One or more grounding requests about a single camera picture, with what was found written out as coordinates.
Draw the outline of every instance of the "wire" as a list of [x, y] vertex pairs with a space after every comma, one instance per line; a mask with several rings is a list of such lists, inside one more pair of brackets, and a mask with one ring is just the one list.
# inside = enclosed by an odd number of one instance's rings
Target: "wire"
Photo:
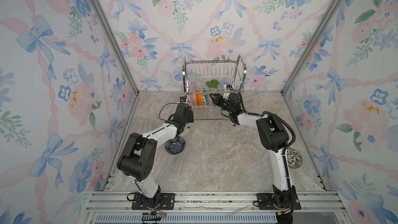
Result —
[[221, 115], [222, 115], [222, 116], [229, 118], [229, 116], [226, 116], [226, 115], [224, 115], [224, 114], [222, 113], [222, 109], [220, 110], [220, 112], [221, 112]]
[[178, 103], [174, 103], [174, 102], [168, 103], [168, 104], [164, 105], [164, 106], [162, 107], [162, 109], [160, 110], [160, 112], [159, 112], [159, 119], [160, 119], [160, 120], [162, 120], [162, 121], [167, 121], [167, 120], [165, 120], [165, 119], [160, 118], [160, 113], [162, 112], [162, 110], [163, 110], [163, 108], [164, 108], [165, 106], [170, 105], [170, 104], [176, 104], [176, 105], [178, 105]]

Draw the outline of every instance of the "patterned plate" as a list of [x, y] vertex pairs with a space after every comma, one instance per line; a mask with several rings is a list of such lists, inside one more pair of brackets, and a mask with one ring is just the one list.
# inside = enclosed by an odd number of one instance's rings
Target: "patterned plate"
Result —
[[300, 168], [302, 165], [302, 157], [299, 152], [293, 148], [287, 148], [287, 165], [292, 169]]

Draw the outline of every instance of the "wire rack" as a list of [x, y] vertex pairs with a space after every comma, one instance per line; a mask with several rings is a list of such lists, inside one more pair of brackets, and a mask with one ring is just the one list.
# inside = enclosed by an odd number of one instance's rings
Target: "wire rack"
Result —
[[209, 94], [243, 92], [246, 73], [246, 64], [240, 55], [236, 61], [186, 62], [183, 57], [184, 91], [187, 94], [187, 102], [192, 106], [194, 119], [196, 121], [229, 119], [222, 115], [220, 107], [212, 104]]

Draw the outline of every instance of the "wall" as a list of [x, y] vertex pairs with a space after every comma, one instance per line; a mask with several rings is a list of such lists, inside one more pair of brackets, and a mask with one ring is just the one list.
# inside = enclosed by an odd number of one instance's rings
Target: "wall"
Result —
[[330, 28], [286, 100], [354, 223], [398, 223], [397, 0], [345, 0]]
[[132, 92], [87, 0], [0, 5], [0, 223], [79, 223]]
[[187, 61], [236, 60], [246, 90], [280, 90], [330, 0], [99, 0], [139, 90], [182, 90]]

